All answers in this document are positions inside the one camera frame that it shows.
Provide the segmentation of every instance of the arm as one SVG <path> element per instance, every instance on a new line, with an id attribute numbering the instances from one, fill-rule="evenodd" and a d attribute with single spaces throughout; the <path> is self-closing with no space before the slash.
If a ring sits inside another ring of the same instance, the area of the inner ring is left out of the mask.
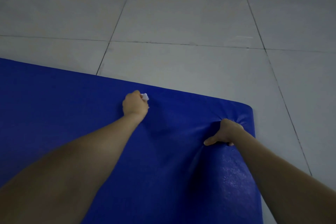
<path id="1" fill-rule="evenodd" d="M 80 223 L 148 111 L 139 91 L 124 116 L 47 154 L 0 189 L 0 223 Z"/>
<path id="2" fill-rule="evenodd" d="M 204 141 L 234 143 L 278 224 L 336 223 L 336 192 L 264 147 L 239 124 L 224 119 Z"/>

